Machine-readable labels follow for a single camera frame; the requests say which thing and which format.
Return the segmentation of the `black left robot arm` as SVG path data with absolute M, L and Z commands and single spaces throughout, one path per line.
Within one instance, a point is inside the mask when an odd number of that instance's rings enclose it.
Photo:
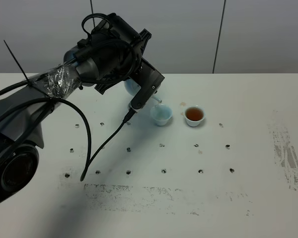
M 151 33 L 137 32 L 118 15 L 90 14 L 100 22 L 64 55 L 63 63 L 0 90 L 0 203 L 34 177 L 38 148 L 44 147 L 41 122 L 76 89 L 94 86 L 103 94 L 133 79 L 144 64 Z

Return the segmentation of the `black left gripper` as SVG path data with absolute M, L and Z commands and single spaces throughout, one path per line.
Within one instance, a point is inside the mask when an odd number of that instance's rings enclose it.
M 130 67 L 128 71 L 124 73 L 123 76 L 119 79 L 117 78 L 115 79 L 112 77 L 111 78 L 105 77 L 101 80 L 97 80 L 97 83 L 94 89 L 101 95 L 103 95 L 105 91 L 108 90 L 109 88 L 128 79 L 131 76 L 131 74 L 138 68 L 140 59 L 142 58 L 142 55 L 144 54 L 147 43 L 151 38 L 151 33 L 147 29 L 143 29 L 139 33 L 134 28 L 131 29 L 131 33 L 132 33 L 133 39 L 131 41 L 131 44 L 127 44 L 127 47 L 131 55 Z

